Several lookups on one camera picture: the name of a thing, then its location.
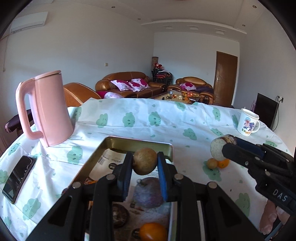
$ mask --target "door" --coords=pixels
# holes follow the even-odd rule
[[[215,105],[230,107],[237,77],[237,57],[218,52],[214,82]]]

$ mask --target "white wall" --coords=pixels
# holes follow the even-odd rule
[[[251,107],[257,93],[282,96],[275,133],[294,153],[296,145],[296,51],[285,31],[267,10],[240,43],[240,70],[235,108]]]
[[[24,30],[0,42],[0,125],[17,114],[15,90],[21,81],[60,69],[64,84],[94,89],[109,73],[142,71],[151,75],[154,34],[124,16],[78,3],[54,2],[28,7],[19,16],[48,11],[44,27]],[[10,142],[14,134],[6,136]]]
[[[189,32],[154,34],[154,56],[159,57],[158,62],[173,74],[174,81],[185,76],[194,76],[214,85],[217,51],[238,57],[238,77],[239,42]]]

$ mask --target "metal screw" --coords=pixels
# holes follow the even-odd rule
[[[215,182],[209,182],[209,188],[215,189],[218,185]]]
[[[74,182],[73,184],[72,184],[72,187],[73,188],[80,188],[81,187],[81,182]]]
[[[106,176],[107,180],[114,180],[115,179],[115,175],[114,174],[108,174]]]
[[[176,180],[182,180],[183,177],[184,177],[184,176],[183,176],[181,173],[177,173],[177,174],[174,175],[174,178],[175,178]]]

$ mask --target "black tv screen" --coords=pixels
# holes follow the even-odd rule
[[[278,107],[278,102],[258,93],[254,112],[259,115],[260,121],[272,129]]]

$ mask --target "smartphone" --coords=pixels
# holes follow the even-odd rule
[[[7,182],[2,190],[3,195],[14,204],[20,189],[26,180],[30,170],[34,166],[36,159],[29,156],[22,156],[18,161],[12,173],[10,174]]]

